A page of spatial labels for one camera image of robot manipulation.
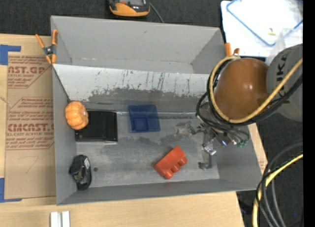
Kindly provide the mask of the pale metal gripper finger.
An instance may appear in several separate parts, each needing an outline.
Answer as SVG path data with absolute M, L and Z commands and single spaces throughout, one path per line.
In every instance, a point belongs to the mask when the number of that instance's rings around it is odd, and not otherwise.
M 176 125 L 176 135 L 195 135 L 196 130 L 190 122 L 181 122 Z
M 202 158 L 203 161 L 198 163 L 198 166 L 200 169 L 202 170 L 207 170 L 213 167 L 213 161 L 214 158 L 216 156 L 216 149 L 212 146 L 212 144 L 203 144 L 202 145 L 202 150 L 201 150 L 201 154 L 202 154 Z

